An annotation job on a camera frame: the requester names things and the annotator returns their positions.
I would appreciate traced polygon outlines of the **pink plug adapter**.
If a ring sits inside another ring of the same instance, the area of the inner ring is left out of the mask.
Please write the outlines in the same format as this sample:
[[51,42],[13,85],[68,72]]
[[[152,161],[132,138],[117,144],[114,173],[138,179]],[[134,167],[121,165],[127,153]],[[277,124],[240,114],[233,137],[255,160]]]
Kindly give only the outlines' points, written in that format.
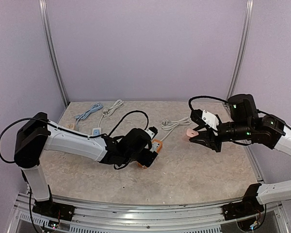
[[189,139],[195,137],[195,136],[198,136],[199,133],[193,129],[187,129],[184,136],[182,137],[182,139],[184,141],[189,141]]

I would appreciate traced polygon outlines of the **white power strip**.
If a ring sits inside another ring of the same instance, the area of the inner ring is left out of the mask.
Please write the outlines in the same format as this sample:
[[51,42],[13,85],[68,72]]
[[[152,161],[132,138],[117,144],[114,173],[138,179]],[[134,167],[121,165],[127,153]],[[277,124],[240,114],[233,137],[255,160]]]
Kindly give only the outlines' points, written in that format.
[[101,127],[94,127],[92,129],[92,136],[100,136],[102,133]]

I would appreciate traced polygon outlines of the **beige cube socket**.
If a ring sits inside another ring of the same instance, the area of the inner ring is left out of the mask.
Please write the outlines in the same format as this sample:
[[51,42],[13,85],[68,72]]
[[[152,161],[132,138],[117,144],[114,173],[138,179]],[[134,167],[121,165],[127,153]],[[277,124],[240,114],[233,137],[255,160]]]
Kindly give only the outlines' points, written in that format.
[[69,124],[66,125],[66,127],[68,129],[74,129],[75,128],[75,124],[74,123],[69,123]]

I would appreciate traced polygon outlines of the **orange power strip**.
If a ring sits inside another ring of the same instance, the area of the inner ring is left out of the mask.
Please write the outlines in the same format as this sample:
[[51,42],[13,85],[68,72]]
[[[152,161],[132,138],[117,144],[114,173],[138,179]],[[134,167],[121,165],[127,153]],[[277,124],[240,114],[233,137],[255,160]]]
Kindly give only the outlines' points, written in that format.
[[162,141],[157,140],[157,139],[153,139],[151,149],[149,149],[149,148],[144,148],[144,149],[148,149],[150,151],[155,151],[159,154],[160,150],[162,149],[162,145],[163,145]]

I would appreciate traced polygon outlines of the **small blue plug adapter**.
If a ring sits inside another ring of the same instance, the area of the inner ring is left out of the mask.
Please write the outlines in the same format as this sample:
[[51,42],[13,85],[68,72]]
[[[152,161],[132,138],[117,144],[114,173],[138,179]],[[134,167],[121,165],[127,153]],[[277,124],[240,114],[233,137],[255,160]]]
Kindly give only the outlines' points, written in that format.
[[93,135],[93,136],[100,135],[100,128],[94,128],[94,129],[92,130],[92,135]]

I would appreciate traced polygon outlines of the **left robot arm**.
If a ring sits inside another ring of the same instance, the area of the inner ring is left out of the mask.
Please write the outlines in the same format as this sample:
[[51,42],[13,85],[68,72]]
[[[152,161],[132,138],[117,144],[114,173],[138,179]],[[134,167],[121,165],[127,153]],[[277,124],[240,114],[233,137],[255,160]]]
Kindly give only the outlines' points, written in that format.
[[[50,187],[40,165],[43,151],[61,151],[82,156],[101,164],[112,165],[115,170],[124,169],[132,162],[150,167],[158,155],[152,148],[158,133],[154,126],[133,128],[126,135],[115,137],[111,133],[89,135],[56,124],[44,112],[13,122],[0,133],[0,141],[8,129],[23,121],[25,124],[16,134],[14,159],[11,163],[22,170],[35,201],[48,216],[58,212],[58,204],[52,200]],[[9,163],[1,151],[0,159]]]

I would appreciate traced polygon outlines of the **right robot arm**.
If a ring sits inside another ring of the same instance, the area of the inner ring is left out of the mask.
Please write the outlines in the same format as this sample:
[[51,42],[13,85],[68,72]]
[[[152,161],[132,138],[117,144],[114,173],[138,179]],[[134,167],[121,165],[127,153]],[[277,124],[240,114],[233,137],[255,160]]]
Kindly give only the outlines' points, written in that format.
[[[192,101],[201,98],[192,97],[188,101],[191,110],[190,118],[197,124],[195,136],[190,142],[200,144],[215,152],[220,152],[222,143],[232,142],[247,146],[262,144],[269,149],[283,152],[291,157],[291,126],[275,115],[264,113],[256,108],[250,94],[238,94],[224,103],[229,106],[230,122],[223,123],[218,115],[207,110],[194,109]],[[248,187],[238,205],[239,212],[247,216],[257,208],[271,202],[291,200],[291,180],[279,183],[256,183]]]

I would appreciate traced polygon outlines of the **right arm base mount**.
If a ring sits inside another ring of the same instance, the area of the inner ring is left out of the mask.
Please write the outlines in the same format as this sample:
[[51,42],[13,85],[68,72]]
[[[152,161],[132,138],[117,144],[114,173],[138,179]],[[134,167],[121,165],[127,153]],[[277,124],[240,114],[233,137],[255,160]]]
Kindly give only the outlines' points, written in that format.
[[225,220],[233,220],[264,212],[264,206],[259,204],[257,194],[245,194],[239,202],[230,202],[222,206]]

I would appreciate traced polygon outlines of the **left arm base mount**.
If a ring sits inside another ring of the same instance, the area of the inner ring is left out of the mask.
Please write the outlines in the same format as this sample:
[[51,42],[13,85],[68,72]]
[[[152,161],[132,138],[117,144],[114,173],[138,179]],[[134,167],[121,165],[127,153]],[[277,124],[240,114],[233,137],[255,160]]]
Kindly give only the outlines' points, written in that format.
[[46,201],[35,201],[32,211],[57,220],[72,221],[75,206],[53,201],[52,195]]

